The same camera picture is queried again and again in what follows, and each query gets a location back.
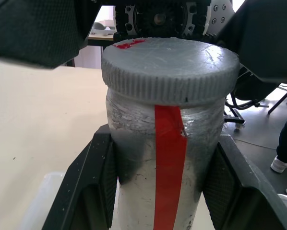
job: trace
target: white table surface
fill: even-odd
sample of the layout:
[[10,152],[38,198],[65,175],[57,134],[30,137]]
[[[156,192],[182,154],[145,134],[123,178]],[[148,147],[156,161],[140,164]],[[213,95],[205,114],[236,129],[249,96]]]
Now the white table surface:
[[109,34],[109,35],[102,35],[102,34],[90,34],[88,39],[91,40],[103,40],[103,41],[114,41],[114,35]]
[[[0,230],[19,226],[45,174],[65,172],[107,123],[101,70],[0,62]],[[201,199],[194,230],[212,230]]]

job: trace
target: gear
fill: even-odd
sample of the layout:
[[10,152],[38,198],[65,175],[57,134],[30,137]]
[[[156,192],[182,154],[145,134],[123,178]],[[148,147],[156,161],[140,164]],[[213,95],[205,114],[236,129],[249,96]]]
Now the gear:
[[136,37],[178,37],[201,40],[208,5],[194,2],[140,3],[116,7],[117,33],[114,40]]

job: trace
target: red tape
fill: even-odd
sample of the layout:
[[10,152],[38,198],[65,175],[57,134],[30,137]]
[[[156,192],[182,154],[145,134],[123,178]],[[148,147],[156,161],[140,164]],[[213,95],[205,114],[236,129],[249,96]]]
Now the red tape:
[[137,39],[137,40],[133,40],[131,43],[125,43],[122,45],[114,45],[115,47],[119,48],[119,49],[128,49],[131,48],[133,45],[138,44],[138,43],[142,43],[145,42],[144,39]]
[[155,106],[156,191],[153,230],[173,230],[187,138],[179,107]]

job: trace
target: gray jar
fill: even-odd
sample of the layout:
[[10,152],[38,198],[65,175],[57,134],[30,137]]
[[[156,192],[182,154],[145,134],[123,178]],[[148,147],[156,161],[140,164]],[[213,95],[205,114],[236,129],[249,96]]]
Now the gray jar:
[[105,49],[122,230],[191,229],[238,72],[236,54],[197,41],[146,38]]

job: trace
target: chair leg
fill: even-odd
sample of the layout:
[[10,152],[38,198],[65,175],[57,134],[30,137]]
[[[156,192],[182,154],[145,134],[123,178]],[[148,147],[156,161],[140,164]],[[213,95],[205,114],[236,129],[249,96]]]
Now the chair leg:
[[287,98],[287,93],[268,111],[268,115],[270,115],[285,99]]

